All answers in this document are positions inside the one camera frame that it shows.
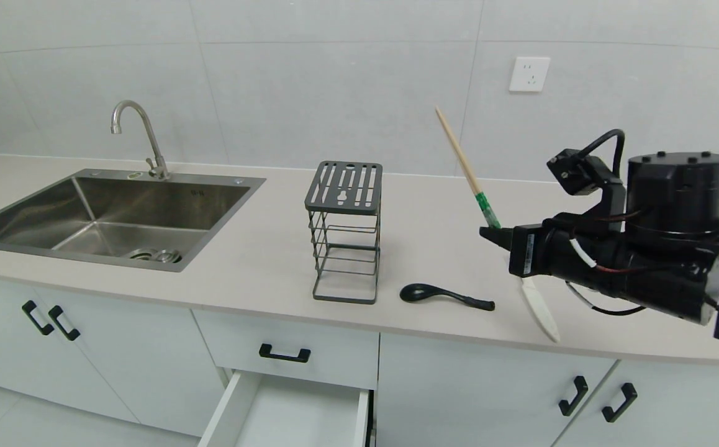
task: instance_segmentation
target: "metal rack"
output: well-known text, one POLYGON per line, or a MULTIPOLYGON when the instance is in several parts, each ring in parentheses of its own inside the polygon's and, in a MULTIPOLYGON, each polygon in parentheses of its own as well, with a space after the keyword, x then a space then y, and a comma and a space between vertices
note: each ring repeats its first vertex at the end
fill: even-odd
POLYGON ((381 193, 380 164, 323 161, 318 166, 305 199, 317 272, 313 298, 376 302, 381 193))

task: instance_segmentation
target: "cabinet handle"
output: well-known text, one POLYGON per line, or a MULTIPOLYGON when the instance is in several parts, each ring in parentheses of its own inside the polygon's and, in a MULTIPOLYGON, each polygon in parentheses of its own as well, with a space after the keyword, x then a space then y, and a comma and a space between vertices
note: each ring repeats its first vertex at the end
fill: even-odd
POLYGON ((31 311, 37 308, 37 303, 35 303, 33 300, 28 300, 25 302, 24 305, 22 305, 22 311, 25 313, 25 316, 28 317, 29 320, 31 320, 32 323, 34 323, 34 326, 37 328, 39 333, 43 335, 48 335, 53 332, 53 326, 50 325, 50 323, 47 323, 47 325, 40 326, 39 322, 31 316, 31 311))
POLYGON ((288 362, 307 363, 307 360, 309 360, 310 350, 303 348, 299 349, 298 357, 281 356, 280 354, 272 354, 271 345, 269 345, 269 343, 263 343, 262 345, 260 345, 260 352, 258 354, 260 354, 261 357, 265 357, 266 359, 277 359, 287 360, 288 362))
POLYGON ((630 384, 630 382, 627 382, 626 384, 622 385, 622 393, 624 394, 624 404, 622 404, 621 407, 618 408, 618 410, 614 411, 610 407, 605 407, 603 409, 603 416, 605 417, 606 421, 613 424, 616 422, 616 419, 618 419, 619 416, 622 415, 622 413, 627 410, 627 407, 630 406, 630 404, 633 403, 635 398, 638 397, 638 393, 635 391, 635 387, 633 387, 633 384, 630 384))
POLYGON ((72 331, 69 333, 67 332, 67 329, 64 329, 64 326, 59 323, 59 317, 64 313, 63 310, 61 310, 61 307, 58 305, 54 305, 52 309, 50 309, 50 312, 48 312, 48 316, 51 320, 53 320, 53 323, 56 323, 56 326, 58 326, 59 331, 64 334, 65 337, 67 337, 67 340, 73 341, 79 336, 81 336, 81 333, 78 331, 78 329, 73 328, 72 331))
POLYGON ((576 376, 575 389, 577 390, 577 394, 575 394, 575 399, 572 399, 571 404, 566 399, 558 402, 558 408, 561 409, 561 414, 564 416, 572 416, 573 411, 575 411, 577 406, 581 404, 581 401, 586 396, 586 393, 589 392, 589 385, 586 384, 586 378, 583 376, 576 376))

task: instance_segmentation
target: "plastic spoon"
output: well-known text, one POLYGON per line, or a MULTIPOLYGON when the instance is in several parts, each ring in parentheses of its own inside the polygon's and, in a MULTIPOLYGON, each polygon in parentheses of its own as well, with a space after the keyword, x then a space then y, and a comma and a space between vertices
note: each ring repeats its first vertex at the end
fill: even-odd
POLYGON ((422 284, 419 282, 404 286, 404 288, 401 289, 401 292, 399 294, 401 299, 408 303, 419 302, 420 300, 425 300, 425 298, 428 297, 436 297, 436 295, 445 295, 447 297, 456 298, 462 303, 465 303, 470 307, 475 307, 476 309, 495 310, 495 302, 476 300, 476 298, 473 297, 459 295, 456 292, 447 291, 446 289, 441 289, 437 286, 432 286, 430 284, 422 284))

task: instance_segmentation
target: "drawer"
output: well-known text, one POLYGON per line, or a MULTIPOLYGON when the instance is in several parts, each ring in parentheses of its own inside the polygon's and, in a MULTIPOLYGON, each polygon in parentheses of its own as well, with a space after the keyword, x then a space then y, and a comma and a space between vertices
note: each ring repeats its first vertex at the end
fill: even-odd
POLYGON ((195 310, 217 366, 374 390, 379 333, 195 310))
POLYGON ((235 371, 199 447, 366 447, 370 391, 235 371))

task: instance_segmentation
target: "stainless steel sink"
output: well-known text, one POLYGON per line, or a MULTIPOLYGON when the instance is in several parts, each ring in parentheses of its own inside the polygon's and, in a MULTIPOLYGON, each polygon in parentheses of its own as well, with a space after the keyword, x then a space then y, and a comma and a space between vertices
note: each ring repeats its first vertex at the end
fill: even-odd
POLYGON ((263 181, 84 169, 0 210, 0 250, 182 271, 263 181))

